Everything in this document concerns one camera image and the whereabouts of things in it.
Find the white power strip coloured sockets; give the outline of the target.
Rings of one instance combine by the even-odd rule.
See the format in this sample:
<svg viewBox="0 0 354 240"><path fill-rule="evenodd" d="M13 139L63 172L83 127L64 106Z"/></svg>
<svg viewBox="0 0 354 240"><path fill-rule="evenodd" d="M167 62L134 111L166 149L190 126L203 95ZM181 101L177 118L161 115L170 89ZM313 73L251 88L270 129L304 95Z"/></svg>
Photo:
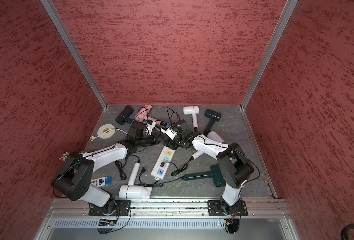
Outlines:
<svg viewBox="0 0 354 240"><path fill-rule="evenodd" d="M174 153L175 150L170 149L168 147L164 147L163 150L161 151L156 161L156 164L151 172L151 175L154 177L156 181L164 179L168 167L170 165L170 162L172 161L172 158L174 156Z"/></svg>

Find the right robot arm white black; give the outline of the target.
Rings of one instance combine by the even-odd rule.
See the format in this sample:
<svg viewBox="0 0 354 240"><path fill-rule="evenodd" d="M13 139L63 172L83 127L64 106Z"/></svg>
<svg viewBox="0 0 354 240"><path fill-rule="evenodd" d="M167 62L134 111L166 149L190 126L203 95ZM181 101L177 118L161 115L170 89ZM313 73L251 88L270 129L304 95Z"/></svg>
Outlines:
<svg viewBox="0 0 354 240"><path fill-rule="evenodd" d="M242 148L236 143L221 143L194 131L184 120L180 120L170 130L170 139L178 147L193 148L217 160L226 182L221 203L227 208L235 207L241 199L242 188L254 172L254 167Z"/></svg>

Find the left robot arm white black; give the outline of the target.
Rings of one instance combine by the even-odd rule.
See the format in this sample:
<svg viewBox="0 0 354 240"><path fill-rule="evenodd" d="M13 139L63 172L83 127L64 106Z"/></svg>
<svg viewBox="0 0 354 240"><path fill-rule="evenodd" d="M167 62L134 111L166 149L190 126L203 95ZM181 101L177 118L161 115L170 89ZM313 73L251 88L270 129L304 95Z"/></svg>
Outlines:
<svg viewBox="0 0 354 240"><path fill-rule="evenodd" d="M146 127L141 123L131 125L128 136L111 147L92 153L64 154L64 162L53 178L51 185L72 201L82 200L94 207L113 211L116 202L110 193L91 185L93 173L115 161L128 158L139 147L158 145L163 138L158 134L144 137Z"/></svg>

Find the black hair dryer back left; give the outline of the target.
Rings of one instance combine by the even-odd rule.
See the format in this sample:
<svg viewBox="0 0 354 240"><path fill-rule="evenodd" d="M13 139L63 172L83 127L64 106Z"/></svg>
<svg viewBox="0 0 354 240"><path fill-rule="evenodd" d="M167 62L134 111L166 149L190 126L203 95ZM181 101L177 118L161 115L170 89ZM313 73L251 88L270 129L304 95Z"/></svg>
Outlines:
<svg viewBox="0 0 354 240"><path fill-rule="evenodd" d="M126 123L128 124L133 124L133 122L135 121L134 119L131 118L132 113L134 112L134 109L127 105L124 110L116 117L115 121L119 124L119 125L124 125Z"/></svg>

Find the pink hair dryer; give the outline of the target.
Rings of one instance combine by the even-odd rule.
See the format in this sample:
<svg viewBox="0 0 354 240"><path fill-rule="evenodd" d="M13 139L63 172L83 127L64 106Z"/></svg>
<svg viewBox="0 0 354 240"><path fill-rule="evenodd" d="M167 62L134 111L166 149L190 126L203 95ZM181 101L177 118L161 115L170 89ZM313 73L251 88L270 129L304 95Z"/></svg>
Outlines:
<svg viewBox="0 0 354 240"><path fill-rule="evenodd" d="M155 118L150 117L152 108L153 106L151 105L144 105L136 114L135 120L139 123L145 123L148 125L152 125L153 123L161 124L162 123L161 120L157 120Z"/></svg>

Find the white tape roll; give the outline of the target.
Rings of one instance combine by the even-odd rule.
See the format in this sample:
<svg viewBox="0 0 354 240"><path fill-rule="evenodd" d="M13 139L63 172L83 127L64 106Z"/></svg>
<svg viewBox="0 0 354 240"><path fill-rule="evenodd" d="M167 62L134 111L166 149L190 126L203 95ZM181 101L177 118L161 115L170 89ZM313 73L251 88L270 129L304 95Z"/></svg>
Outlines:
<svg viewBox="0 0 354 240"><path fill-rule="evenodd" d="M97 137L101 139L111 138L116 132L116 128L112 124L102 125L97 131Z"/></svg>

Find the dark green hair dryer back right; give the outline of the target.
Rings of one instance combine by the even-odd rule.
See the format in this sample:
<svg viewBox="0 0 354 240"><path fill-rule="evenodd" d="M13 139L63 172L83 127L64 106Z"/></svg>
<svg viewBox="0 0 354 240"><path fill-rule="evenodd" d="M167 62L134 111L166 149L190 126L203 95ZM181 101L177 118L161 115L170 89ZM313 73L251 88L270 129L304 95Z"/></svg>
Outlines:
<svg viewBox="0 0 354 240"><path fill-rule="evenodd" d="M210 131L212 126L214 125L215 122L218 122L221 119L222 114L210 109L207 109L205 111L205 117L210 119L210 122L207 124L207 126L204 129L204 135L207 135Z"/></svg>

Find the dark green hair dryer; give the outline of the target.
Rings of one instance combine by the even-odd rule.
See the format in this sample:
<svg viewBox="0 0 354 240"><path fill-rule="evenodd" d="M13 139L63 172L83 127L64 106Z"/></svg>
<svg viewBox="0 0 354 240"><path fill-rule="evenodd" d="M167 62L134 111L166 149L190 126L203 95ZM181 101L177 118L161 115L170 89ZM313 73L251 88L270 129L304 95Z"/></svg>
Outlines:
<svg viewBox="0 0 354 240"><path fill-rule="evenodd" d="M221 119L222 114L210 109L207 109L205 111L205 117L210 119L210 122L207 124L207 126L204 129L204 135L207 135L210 131L212 126L214 125L215 122L218 122Z"/></svg>
<svg viewBox="0 0 354 240"><path fill-rule="evenodd" d="M213 165L210 167L209 171L199 172L193 174L186 174L180 177L181 180L184 181L193 181L199 179L212 179L215 187L224 187L226 185L226 181L224 180L221 169L219 165Z"/></svg>

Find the dark green hair dryer front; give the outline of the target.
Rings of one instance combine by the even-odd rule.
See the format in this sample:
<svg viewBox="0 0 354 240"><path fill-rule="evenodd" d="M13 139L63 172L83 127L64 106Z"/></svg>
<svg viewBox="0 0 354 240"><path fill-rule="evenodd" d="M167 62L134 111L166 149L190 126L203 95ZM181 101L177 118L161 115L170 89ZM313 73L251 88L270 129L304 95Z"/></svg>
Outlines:
<svg viewBox="0 0 354 240"><path fill-rule="evenodd" d="M180 177L181 180L184 181L193 181L199 179L212 179L215 187L224 187L226 185L226 181L224 180L221 169L219 165L213 165L210 167L209 171L199 172L193 174L186 174Z"/></svg>

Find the large white hair dryer front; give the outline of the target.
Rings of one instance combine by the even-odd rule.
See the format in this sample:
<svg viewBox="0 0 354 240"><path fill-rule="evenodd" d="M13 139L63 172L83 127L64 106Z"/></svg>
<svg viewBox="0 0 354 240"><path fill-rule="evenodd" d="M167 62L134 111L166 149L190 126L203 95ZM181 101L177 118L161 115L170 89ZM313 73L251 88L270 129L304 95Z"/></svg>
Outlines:
<svg viewBox="0 0 354 240"><path fill-rule="evenodd" d="M152 188L135 185L141 164L135 163L129 181L126 185L122 185L119 191L119 198L125 200L149 200Z"/></svg>

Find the white blue box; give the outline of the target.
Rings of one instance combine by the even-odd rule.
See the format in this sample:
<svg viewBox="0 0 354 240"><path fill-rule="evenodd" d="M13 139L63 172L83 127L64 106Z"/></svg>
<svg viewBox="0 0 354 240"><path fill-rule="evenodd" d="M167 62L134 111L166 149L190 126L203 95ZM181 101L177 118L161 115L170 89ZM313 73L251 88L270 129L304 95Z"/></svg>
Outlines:
<svg viewBox="0 0 354 240"><path fill-rule="evenodd" d="M101 187L110 185L111 182L112 182L112 177L106 176L106 177L102 177L102 178L92 179L91 185L95 186L97 188L101 188Z"/></svg>

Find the yellow pencil cup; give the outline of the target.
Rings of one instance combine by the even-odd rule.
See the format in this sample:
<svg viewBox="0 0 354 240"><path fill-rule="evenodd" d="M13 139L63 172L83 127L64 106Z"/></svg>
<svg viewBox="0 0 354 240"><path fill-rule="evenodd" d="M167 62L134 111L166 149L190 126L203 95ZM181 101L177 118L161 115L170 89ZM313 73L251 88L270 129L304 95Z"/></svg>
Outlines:
<svg viewBox="0 0 354 240"><path fill-rule="evenodd" d="M65 161L69 156L78 156L78 155L84 155L85 151L81 151L79 153L75 152L75 153L69 153L69 152L65 152L64 154L62 154L58 159L60 161Z"/></svg>

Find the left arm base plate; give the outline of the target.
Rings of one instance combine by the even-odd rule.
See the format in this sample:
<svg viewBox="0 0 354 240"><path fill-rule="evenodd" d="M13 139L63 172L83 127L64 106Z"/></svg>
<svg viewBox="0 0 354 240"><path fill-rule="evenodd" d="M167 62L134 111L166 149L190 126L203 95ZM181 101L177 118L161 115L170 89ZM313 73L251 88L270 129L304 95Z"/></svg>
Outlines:
<svg viewBox="0 0 354 240"><path fill-rule="evenodd" d="M89 216L128 216L132 201L112 200L103 207L89 204Z"/></svg>

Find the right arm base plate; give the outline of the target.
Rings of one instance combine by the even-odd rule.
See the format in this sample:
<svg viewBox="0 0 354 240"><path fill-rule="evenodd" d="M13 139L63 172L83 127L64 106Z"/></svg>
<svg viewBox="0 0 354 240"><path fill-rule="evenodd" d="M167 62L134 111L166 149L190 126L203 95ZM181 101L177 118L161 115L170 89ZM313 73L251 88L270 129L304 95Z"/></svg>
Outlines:
<svg viewBox="0 0 354 240"><path fill-rule="evenodd" d="M207 202L209 216L248 216L248 210L245 201L239 200L230 206L222 200L211 200Z"/></svg>

